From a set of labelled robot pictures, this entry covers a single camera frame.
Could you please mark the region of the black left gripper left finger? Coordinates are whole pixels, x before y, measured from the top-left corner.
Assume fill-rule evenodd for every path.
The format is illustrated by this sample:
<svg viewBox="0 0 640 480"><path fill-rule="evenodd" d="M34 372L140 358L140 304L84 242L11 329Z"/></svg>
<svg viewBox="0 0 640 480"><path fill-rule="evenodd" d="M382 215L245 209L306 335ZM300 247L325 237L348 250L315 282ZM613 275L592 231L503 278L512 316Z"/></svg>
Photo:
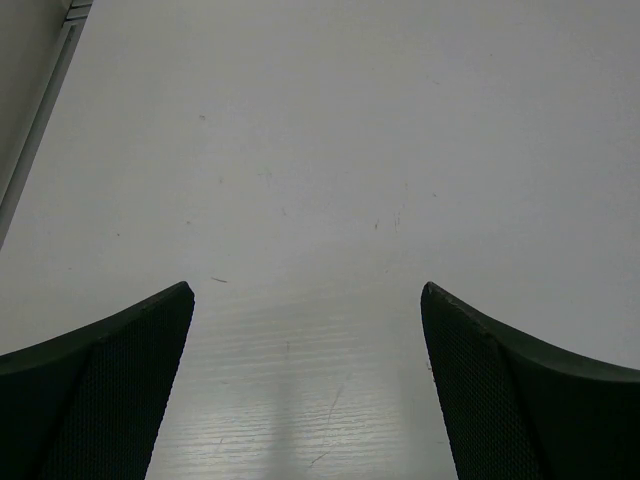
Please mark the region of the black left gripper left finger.
<svg viewBox="0 0 640 480"><path fill-rule="evenodd" d="M1 358L4 479L142 479L195 307L186 282Z"/></svg>

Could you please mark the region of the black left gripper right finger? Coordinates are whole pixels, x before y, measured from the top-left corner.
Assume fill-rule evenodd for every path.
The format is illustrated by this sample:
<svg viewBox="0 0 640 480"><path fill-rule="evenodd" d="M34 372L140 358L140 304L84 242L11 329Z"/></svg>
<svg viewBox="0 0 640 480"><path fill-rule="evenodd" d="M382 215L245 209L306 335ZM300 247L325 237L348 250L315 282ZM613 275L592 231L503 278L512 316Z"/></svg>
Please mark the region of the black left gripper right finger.
<svg viewBox="0 0 640 480"><path fill-rule="evenodd" d="M458 478L638 478L637 370L537 339L433 282L421 316Z"/></svg>

